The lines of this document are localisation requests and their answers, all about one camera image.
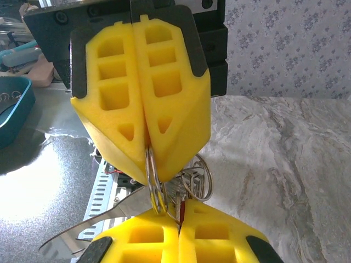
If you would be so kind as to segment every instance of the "table surface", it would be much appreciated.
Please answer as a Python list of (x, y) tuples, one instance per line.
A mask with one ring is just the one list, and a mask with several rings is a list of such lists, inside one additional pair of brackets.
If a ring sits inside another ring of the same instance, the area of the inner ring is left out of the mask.
[[(98, 165), (60, 84), (37, 102), (15, 143), (0, 150), (0, 262), (46, 260), (38, 247), (80, 222)], [(208, 204), (257, 228), (285, 262), (351, 259), (351, 103), (212, 99), (202, 149), (214, 176)]]

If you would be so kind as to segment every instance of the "wall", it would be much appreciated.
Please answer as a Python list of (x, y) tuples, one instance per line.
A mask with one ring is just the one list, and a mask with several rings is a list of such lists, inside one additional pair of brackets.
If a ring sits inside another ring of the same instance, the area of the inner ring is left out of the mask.
[(227, 0), (228, 94), (348, 99), (350, 0)]

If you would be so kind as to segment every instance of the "teal container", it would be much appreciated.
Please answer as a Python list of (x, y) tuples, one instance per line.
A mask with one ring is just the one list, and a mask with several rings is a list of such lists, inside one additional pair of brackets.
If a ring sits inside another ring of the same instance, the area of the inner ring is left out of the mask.
[(0, 149), (16, 139), (35, 103), (31, 86), (32, 81), (26, 77), (0, 77), (0, 94), (11, 95), (14, 91), (21, 93), (15, 105), (0, 113)]

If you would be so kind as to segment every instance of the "marble countertop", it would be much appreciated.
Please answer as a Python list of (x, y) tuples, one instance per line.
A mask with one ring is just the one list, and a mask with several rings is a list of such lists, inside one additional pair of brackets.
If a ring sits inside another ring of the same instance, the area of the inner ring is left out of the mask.
[(201, 153), (207, 203), (263, 232), (285, 263), (351, 260), (349, 101), (215, 98)]

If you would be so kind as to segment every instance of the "red wire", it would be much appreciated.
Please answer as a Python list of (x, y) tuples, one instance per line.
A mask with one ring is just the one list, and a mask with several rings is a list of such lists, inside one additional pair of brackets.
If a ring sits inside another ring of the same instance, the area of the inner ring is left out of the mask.
[(119, 173), (119, 174), (121, 174), (122, 171), (120, 171), (120, 170), (118, 170), (118, 169), (116, 169), (116, 170), (114, 170), (114, 171), (110, 171), (110, 172), (106, 172), (106, 171), (105, 171), (105, 174), (114, 174), (114, 173)]

